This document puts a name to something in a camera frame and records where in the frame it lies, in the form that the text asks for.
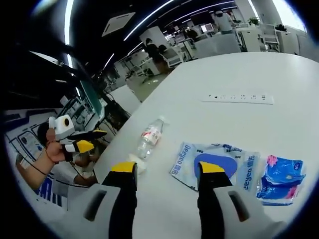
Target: wet wipes package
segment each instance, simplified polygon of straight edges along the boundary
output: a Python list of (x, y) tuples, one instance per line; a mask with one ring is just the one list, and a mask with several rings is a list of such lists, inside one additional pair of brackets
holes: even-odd
[(256, 197), (265, 206), (287, 206), (293, 203), (306, 176), (301, 160), (268, 156), (265, 173), (257, 185)]
[(228, 144), (192, 144), (183, 142), (170, 174), (197, 191), (200, 161), (216, 164), (225, 170), (233, 185), (250, 191), (260, 154), (248, 152)]

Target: cable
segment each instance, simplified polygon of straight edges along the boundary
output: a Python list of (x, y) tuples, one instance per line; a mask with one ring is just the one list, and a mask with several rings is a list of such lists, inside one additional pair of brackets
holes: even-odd
[[(13, 144), (11, 144), (14, 148), (15, 148), (15, 150), (17, 151), (17, 153), (19, 153), (19, 151), (17, 150), (17, 148), (13, 145)], [(19, 153), (20, 155), (21, 155), (21, 157), (28, 163), (28, 164), (30, 164), (33, 168), (35, 168), (37, 171), (39, 171), (40, 173), (42, 173), (43, 175), (45, 175), (45, 176), (47, 176), (47, 177), (49, 177), (49, 178), (51, 178), (51, 179), (53, 179), (53, 180), (55, 180), (55, 181), (57, 181), (57, 182), (59, 182), (59, 183), (62, 183), (62, 184), (65, 184), (65, 185), (68, 185), (68, 186), (72, 186), (72, 187), (76, 187), (76, 188), (88, 188), (88, 187), (86, 187), (86, 186), (78, 186), (78, 185), (74, 185), (74, 184), (69, 184), (69, 183), (66, 183), (66, 182), (63, 182), (63, 181), (60, 181), (60, 180), (58, 180), (58, 179), (56, 179), (56, 178), (54, 178), (54, 177), (52, 177), (51, 175), (49, 175), (49, 174), (46, 174), (46, 173), (43, 173), (40, 169), (38, 169), (37, 167), (35, 167), (32, 163), (30, 163), (21, 153)]]

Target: power strip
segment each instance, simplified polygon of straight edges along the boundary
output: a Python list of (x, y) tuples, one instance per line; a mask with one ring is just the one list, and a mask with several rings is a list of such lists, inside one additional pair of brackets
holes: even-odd
[(207, 94), (200, 99), (202, 102), (232, 102), (273, 105), (274, 98), (267, 94)]

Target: ceiling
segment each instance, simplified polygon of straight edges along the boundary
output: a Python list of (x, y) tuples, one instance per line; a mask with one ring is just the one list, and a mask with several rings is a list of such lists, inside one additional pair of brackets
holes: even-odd
[[(65, 64), (68, 52), (85, 65), (86, 71), (92, 76), (100, 72), (106, 62), (112, 66), (116, 60), (127, 55), (140, 43), (139, 35), (147, 28), (158, 25), (165, 31), (165, 26), (183, 15), (198, 9), (227, 0), (171, 0), (159, 11), (150, 16), (130, 37), (125, 37), (145, 17), (159, 8), (168, 0), (44, 0), (21, 1), (16, 7), (12, 28), (11, 45), (8, 54), (9, 69), (6, 85), (8, 86), (8, 109), (58, 107), (59, 99), (64, 94), (75, 94), (76, 80), (65, 70), (31, 54), (29, 50), (52, 56)], [(65, 42), (65, 13), (71, 6), (70, 14), (70, 47)], [(221, 8), (235, 6), (229, 2)], [(135, 12), (124, 28), (101, 37), (108, 20), (112, 17)], [(189, 19), (184, 17), (178, 22)], [(65, 84), (55, 80), (66, 80)]]

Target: white table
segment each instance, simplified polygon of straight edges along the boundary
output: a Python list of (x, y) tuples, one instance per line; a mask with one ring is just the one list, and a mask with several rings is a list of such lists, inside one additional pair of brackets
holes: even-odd
[[(217, 89), (264, 92), (274, 105), (203, 103)], [(132, 114), (95, 166), (100, 183), (110, 167), (136, 149), (148, 123), (164, 116), (170, 125), (138, 179), (133, 238), (199, 239), (198, 193), (169, 175), (182, 141), (228, 143), (289, 159), (307, 167), (294, 204), (264, 207), (273, 220), (289, 222), (304, 204), (319, 172), (319, 64), (284, 53), (249, 52), (179, 65)]]

